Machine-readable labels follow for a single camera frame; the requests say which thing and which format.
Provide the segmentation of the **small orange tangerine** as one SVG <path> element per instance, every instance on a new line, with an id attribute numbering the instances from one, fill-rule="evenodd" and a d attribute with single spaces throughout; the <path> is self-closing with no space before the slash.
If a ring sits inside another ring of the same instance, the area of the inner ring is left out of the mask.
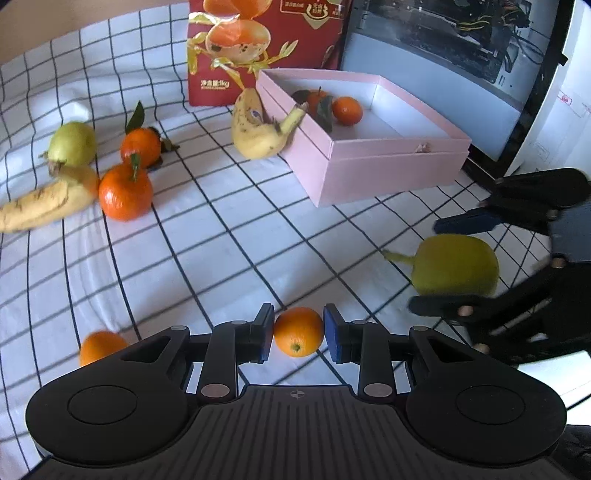
<path id="1" fill-rule="evenodd" d="M 325 326 L 322 317 L 307 307 L 294 307 L 283 311 L 273 325 L 276 346 L 294 358 L 314 354 L 322 345 Z"/>

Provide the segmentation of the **green pear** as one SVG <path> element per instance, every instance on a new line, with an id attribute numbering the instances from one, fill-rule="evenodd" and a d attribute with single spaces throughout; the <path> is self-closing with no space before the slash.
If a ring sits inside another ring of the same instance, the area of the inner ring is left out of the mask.
<path id="1" fill-rule="evenodd" d="M 60 126 L 53 134 L 48 149 L 40 155 L 48 164 L 51 177 L 55 177 L 63 165 L 87 166 L 97 151 L 94 130 L 87 124 L 72 121 Z"/>
<path id="2" fill-rule="evenodd" d="M 460 234 L 440 234 L 421 242 L 414 255 L 383 250 L 391 262 L 412 267 L 415 290 L 430 295 L 491 296 L 499 281 L 499 263 L 483 240 Z"/>

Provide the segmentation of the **orange tangerine with leaf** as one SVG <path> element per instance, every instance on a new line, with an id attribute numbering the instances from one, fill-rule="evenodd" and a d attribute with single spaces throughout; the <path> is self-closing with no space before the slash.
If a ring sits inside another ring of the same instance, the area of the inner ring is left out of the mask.
<path id="1" fill-rule="evenodd" d="M 128 163 L 108 170 L 100 181 L 98 200 L 106 217 L 131 221 L 146 214 L 153 198 L 153 187 L 137 153 Z"/>

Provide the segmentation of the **short yellow banana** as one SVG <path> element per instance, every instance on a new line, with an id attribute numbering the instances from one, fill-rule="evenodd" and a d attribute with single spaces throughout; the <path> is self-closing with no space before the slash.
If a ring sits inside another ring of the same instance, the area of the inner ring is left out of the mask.
<path id="1" fill-rule="evenodd" d="M 266 122 L 263 103 L 256 89 L 238 95 L 232 111 L 231 137 L 238 153 L 249 160 L 266 159 L 280 153 L 307 114 L 308 103 L 295 105 L 281 121 Z"/>

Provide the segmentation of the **orange tangerine with leaves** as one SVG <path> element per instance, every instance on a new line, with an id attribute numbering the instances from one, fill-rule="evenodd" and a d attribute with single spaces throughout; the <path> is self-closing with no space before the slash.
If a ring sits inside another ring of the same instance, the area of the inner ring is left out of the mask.
<path id="1" fill-rule="evenodd" d="M 123 163 L 131 164 L 132 159 L 137 157 L 141 168 L 153 170 L 162 164 L 164 153 L 176 151 L 179 146 L 168 138 L 163 138 L 154 127 L 144 127 L 144 120 L 145 110 L 138 101 L 125 126 L 125 136 L 119 152 Z"/>

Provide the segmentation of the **long yellow banana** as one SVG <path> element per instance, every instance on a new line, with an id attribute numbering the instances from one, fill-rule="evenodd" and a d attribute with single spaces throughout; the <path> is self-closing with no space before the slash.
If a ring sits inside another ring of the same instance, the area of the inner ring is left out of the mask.
<path id="1" fill-rule="evenodd" d="M 31 230 L 86 209 L 98 196 L 99 177 L 88 167 L 63 165 L 54 180 L 1 206 L 1 232 Z"/>

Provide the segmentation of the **white black grid tablecloth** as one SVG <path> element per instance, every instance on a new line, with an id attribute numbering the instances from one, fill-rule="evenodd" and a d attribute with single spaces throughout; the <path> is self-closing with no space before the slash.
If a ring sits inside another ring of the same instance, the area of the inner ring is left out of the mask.
<path id="1" fill-rule="evenodd" d="M 119 162 L 137 103 L 177 145 L 150 175 L 149 211 L 131 222 L 92 205 L 1 238 L 1 475 L 18 479 L 39 454 L 26 405 L 77 368 L 82 341 L 109 330 L 135 342 L 184 324 L 207 333 L 276 309 L 334 303 L 346 317 L 403 333 L 410 271 L 383 248 L 412 253 L 437 218 L 486 191 L 465 174 L 448 186 L 317 208 L 280 157 L 249 161 L 230 138 L 226 107 L 187 101 L 188 8 L 142 10 L 70 32 L 1 66 L 1 197 L 48 182 L 42 153 L 69 120 L 96 132 L 94 167 Z"/>

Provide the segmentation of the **pink cardboard box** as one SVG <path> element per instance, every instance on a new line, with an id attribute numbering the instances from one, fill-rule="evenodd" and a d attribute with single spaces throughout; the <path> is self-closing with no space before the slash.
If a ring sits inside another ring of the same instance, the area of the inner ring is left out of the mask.
<path id="1" fill-rule="evenodd" d="M 331 132 L 304 116 L 280 153 L 315 206 L 449 185 L 467 159 L 467 134 L 382 76 L 277 68 L 256 80 L 263 109 L 276 120 L 296 104 L 294 92 L 308 89 L 351 96 L 363 107 L 358 124 Z"/>

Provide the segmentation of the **red orange gift box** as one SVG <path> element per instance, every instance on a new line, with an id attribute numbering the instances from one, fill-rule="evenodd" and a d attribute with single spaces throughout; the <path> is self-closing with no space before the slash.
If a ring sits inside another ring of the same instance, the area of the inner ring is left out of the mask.
<path id="1" fill-rule="evenodd" d="M 335 69 L 350 11 L 342 0 L 191 1 L 189 104 L 231 105 L 266 69 Z"/>

